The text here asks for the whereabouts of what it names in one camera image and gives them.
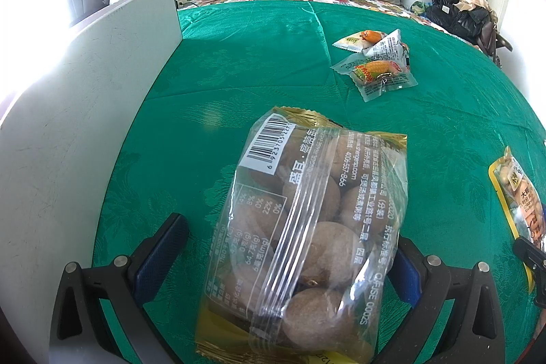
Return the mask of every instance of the barcode label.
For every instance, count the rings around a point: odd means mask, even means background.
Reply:
[[[278,161],[296,124],[273,113],[262,124],[239,165],[259,172],[275,174]]]

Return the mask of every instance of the metal bolt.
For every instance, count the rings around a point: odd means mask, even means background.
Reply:
[[[116,267],[123,267],[125,264],[129,262],[129,258],[127,258],[125,255],[119,255],[114,259],[114,265]]]
[[[427,262],[433,267],[438,267],[442,263],[442,260],[438,258],[436,255],[430,255],[427,258]]]
[[[487,262],[480,261],[478,263],[478,269],[481,272],[487,273],[489,271],[489,264]]]
[[[76,270],[76,263],[75,262],[69,262],[68,264],[66,264],[64,270],[67,272],[67,273],[72,273],[74,270]]]

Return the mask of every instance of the beige cloth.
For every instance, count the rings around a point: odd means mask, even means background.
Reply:
[[[477,6],[483,7],[486,10],[489,10],[489,12],[491,13],[491,20],[495,24],[499,21],[499,17],[497,16],[497,13],[495,12],[495,10],[491,8],[491,6],[486,0],[461,0],[459,3],[455,4],[455,7],[457,7],[459,11],[474,10]]]

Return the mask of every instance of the green tablecloth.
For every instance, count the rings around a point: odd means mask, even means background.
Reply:
[[[170,212],[192,238],[146,308],[186,364],[194,353],[209,243],[248,130],[275,105],[316,110],[359,131],[408,134],[409,204],[402,234],[452,266],[490,264],[506,332],[507,362],[528,342],[536,309],[512,235],[488,177],[510,145],[546,190],[546,132],[510,80],[484,55],[411,20],[343,5],[256,1],[179,12],[184,40],[159,74],[121,149],[108,185],[93,264],[131,252]],[[330,69],[348,52],[331,46],[365,29],[402,30],[419,85],[364,103],[352,80]],[[444,305],[445,321],[451,304]],[[408,310],[386,286],[379,346]],[[137,362],[125,339],[120,348]],[[443,324],[421,354],[427,359]]]

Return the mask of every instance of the candy wrapper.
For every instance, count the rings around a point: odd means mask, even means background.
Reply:
[[[523,236],[540,250],[546,251],[546,224],[541,200],[531,180],[512,156],[510,147],[506,147],[503,157],[491,164],[489,178],[501,201],[514,239]],[[531,271],[524,267],[531,292],[533,277]]]
[[[400,40],[400,30],[332,66],[339,74],[348,74],[353,79],[365,102],[384,91],[417,85],[409,67],[409,52]]]
[[[358,53],[373,47],[381,39],[386,37],[387,33],[383,33],[382,31],[364,30],[347,36],[346,38],[342,38],[332,45],[334,47],[342,48],[343,50]]]
[[[368,363],[406,205],[405,135],[274,108],[250,130],[212,239],[198,353]]]

